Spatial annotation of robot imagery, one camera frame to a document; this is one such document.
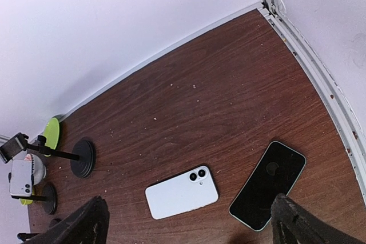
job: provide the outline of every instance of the dark brown wooden table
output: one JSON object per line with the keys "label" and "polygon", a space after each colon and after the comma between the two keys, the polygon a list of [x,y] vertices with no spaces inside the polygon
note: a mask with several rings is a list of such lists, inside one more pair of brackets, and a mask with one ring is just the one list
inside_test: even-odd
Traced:
{"label": "dark brown wooden table", "polygon": [[[82,137],[97,147],[88,179],[65,159],[48,158],[64,218],[95,195],[110,210],[108,243],[271,243],[228,213],[268,143],[307,157],[290,197],[330,225],[366,241],[366,211],[336,129],[292,54],[253,11],[149,64],[77,110],[62,124],[60,149]],[[217,203],[155,221],[145,188],[207,164]],[[29,206],[32,232],[54,217]]]}

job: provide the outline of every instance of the white wall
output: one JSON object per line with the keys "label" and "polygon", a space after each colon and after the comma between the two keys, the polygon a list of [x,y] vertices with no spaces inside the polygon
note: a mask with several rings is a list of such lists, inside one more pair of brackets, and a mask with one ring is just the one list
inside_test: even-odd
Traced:
{"label": "white wall", "polygon": [[41,133],[153,54],[261,0],[0,0],[0,134]]}
{"label": "white wall", "polygon": [[283,1],[286,16],[325,63],[365,131],[365,0]]}

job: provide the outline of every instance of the yellow green plate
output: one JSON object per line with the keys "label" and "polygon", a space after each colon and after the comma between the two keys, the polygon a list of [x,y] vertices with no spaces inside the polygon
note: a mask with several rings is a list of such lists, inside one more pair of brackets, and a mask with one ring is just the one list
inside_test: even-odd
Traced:
{"label": "yellow green plate", "polygon": [[21,198],[19,200],[21,201],[21,204],[23,206],[31,205],[33,203],[33,200],[29,200],[29,199],[23,199],[23,198]]}
{"label": "yellow green plate", "polygon": [[59,139],[59,121],[53,117],[46,125],[43,136],[47,138],[46,146],[55,150]]}

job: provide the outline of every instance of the white trim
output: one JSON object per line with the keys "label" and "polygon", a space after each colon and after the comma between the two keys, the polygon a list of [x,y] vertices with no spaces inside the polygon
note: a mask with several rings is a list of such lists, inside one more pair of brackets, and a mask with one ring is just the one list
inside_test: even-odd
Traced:
{"label": "white trim", "polygon": [[366,138],[351,106],[327,68],[288,19],[274,16],[266,8],[259,12],[283,39],[322,99],[351,160],[366,204]]}
{"label": "white trim", "polygon": [[87,103],[89,103],[90,101],[92,101],[94,98],[96,98],[97,96],[101,95],[102,93],[104,93],[106,90],[110,89],[111,87],[113,87],[114,85],[116,85],[117,83],[119,83],[120,81],[122,81],[123,79],[127,78],[128,76],[130,76],[131,74],[133,74],[134,72],[138,71],[139,69],[145,67],[147,64],[155,61],[156,59],[162,57],[163,55],[175,50],[176,48],[182,46],[183,44],[186,44],[187,42],[199,37],[200,35],[203,35],[204,33],[207,33],[208,31],[211,31],[214,28],[217,28],[227,22],[229,22],[230,20],[233,20],[234,18],[237,18],[243,14],[246,14],[252,10],[255,9],[260,9],[262,8],[263,5],[261,3],[255,3],[254,5],[251,5],[249,7],[246,7],[244,9],[241,9],[239,11],[237,11],[236,13],[233,13],[227,17],[224,17],[223,19],[220,19],[210,25],[208,25],[207,27],[204,27],[203,29],[183,38],[182,40],[172,44],[171,46],[165,48],[163,51],[160,51],[159,53],[153,55],[152,57],[148,58],[147,60],[141,62],[140,64],[138,64],[136,67],[132,68],[131,70],[125,72],[124,74],[122,74],[121,76],[119,76],[118,78],[116,78],[115,80],[113,80],[112,82],[108,83],[106,86],[104,86],[103,88],[101,88],[100,90],[96,91],[94,94],[92,94],[91,96],[89,96],[88,98],[86,98],[84,101],[82,101],[81,103],[79,103],[77,106],[73,107],[69,112],[67,112],[64,115],[61,115],[60,117],[58,117],[58,119],[60,121],[65,120],[67,117],[69,117],[73,112],[75,112],[77,109],[79,109],[80,107],[86,105]]}

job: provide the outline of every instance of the round black base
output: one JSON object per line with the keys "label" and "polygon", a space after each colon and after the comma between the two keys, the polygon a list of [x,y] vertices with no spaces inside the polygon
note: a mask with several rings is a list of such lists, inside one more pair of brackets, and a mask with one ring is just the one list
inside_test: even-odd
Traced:
{"label": "round black base", "polygon": [[96,163],[94,145],[90,141],[82,139],[75,144],[72,153],[79,155],[80,159],[70,161],[71,171],[79,178],[88,177]]}
{"label": "round black base", "polygon": [[52,183],[47,183],[43,187],[42,196],[47,199],[42,202],[46,214],[54,214],[57,210],[57,193]]}

